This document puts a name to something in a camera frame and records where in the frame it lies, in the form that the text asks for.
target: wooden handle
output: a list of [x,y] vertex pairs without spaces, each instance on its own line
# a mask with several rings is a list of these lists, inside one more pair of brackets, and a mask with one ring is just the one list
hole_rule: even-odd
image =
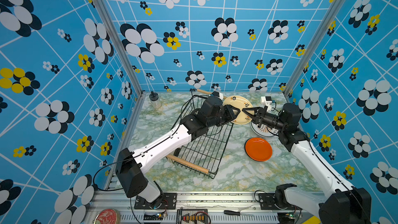
[[202,89],[197,89],[196,91],[198,91],[200,93],[211,94],[211,92],[207,92],[207,91],[202,90]]
[[173,155],[171,155],[171,154],[168,154],[166,157],[167,157],[167,158],[170,158],[170,159],[172,159],[172,160],[174,160],[174,161],[176,161],[176,162],[179,162],[179,163],[181,163],[181,164],[183,164],[183,165],[186,165],[186,166],[188,166],[188,167],[191,167],[191,168],[193,168],[193,169],[196,169],[196,170],[198,170],[198,171],[200,171],[200,172],[203,172],[203,173],[205,173],[205,174],[208,174],[208,173],[209,173],[209,169],[200,167],[200,166],[198,166],[198,165],[196,165],[196,164],[193,164],[193,163],[191,163],[191,162],[188,162],[188,161],[186,161],[186,160],[184,160],[184,159],[182,159],[182,158],[173,156]]

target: black wire dish rack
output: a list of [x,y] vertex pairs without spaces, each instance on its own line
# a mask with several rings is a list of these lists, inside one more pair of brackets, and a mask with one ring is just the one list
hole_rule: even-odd
[[[174,123],[176,125],[186,115],[195,112],[194,110],[201,108],[203,102],[208,98],[204,95],[193,95],[181,109],[181,114]],[[210,127],[205,135],[202,135],[188,144],[177,148],[174,151],[174,156],[182,158],[188,162],[204,167],[209,170],[209,173],[200,172],[196,169],[188,167],[184,164],[172,160],[173,163],[181,165],[190,171],[203,174],[205,177],[214,179],[220,166],[221,158],[224,155],[226,144],[231,135],[233,123],[229,122],[221,127]]]

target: robotic arm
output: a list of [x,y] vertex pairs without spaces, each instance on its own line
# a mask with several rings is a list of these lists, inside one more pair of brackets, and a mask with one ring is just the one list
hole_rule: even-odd
[[[201,108],[182,118],[180,124],[162,137],[139,149],[132,151],[132,147],[129,147],[119,153],[116,175],[127,197],[139,195],[152,208],[160,206],[162,190],[156,182],[148,182],[144,174],[176,148],[206,134],[209,127],[234,120],[240,110],[231,105],[223,106],[222,99],[221,93],[214,92]],[[274,115],[267,112],[270,108],[269,98],[261,102],[265,107],[244,108],[242,111],[258,127],[264,124],[277,129],[280,142],[304,164],[325,194],[319,197],[294,184],[279,185],[275,191],[276,205],[280,208],[288,204],[296,205],[318,217],[323,224],[366,224],[371,210],[370,194],[363,188],[355,188],[319,154],[298,127],[301,117],[298,106],[286,103],[279,115]]]

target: blue wall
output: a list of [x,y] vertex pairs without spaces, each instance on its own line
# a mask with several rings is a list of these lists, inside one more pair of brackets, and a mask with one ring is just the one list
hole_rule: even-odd
[[397,5],[346,0],[289,94],[318,151],[371,194],[371,221],[386,224],[398,220]]
[[[106,0],[106,5],[143,90],[280,92],[331,2]],[[148,31],[141,40],[143,24],[157,39]],[[126,36],[127,28],[139,33]],[[177,39],[169,42],[170,35]],[[260,80],[267,86],[257,85]]]
[[2,224],[80,222],[116,156],[136,95],[94,6],[0,0]]

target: green marble surface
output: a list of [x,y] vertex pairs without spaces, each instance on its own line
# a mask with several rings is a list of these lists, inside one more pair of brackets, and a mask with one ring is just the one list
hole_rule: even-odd
[[[259,106],[261,96],[271,96],[277,103],[277,110],[286,103],[282,93],[238,95],[248,99],[254,107]],[[182,104],[190,99],[191,93],[160,93],[159,97],[162,102],[159,109],[152,107],[148,96],[145,99],[130,142],[134,149],[145,146],[168,132],[180,114]],[[266,162],[252,160],[244,150],[246,140],[252,137],[256,137],[256,134],[249,124],[233,126],[214,179],[189,171],[166,158],[157,162],[146,173],[146,177],[148,180],[155,180],[165,191],[274,191],[277,185],[284,183],[294,183],[306,191],[321,191],[307,169],[286,150],[277,137],[266,139],[273,149],[271,159]]]

